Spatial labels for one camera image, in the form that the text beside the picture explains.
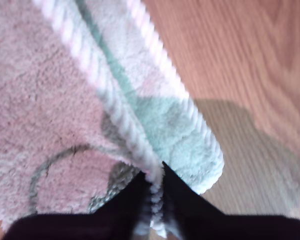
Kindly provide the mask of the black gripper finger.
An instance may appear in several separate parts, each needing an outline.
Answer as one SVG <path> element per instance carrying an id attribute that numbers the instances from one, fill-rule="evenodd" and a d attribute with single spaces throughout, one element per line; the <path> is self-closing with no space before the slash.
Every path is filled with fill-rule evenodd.
<path id="1" fill-rule="evenodd" d="M 150 183 L 139 172 L 94 214 L 94 240 L 134 240 L 150 233 Z"/>
<path id="2" fill-rule="evenodd" d="M 225 214 L 194 192 L 165 162 L 163 219 L 180 240 L 220 240 L 214 220 Z"/>

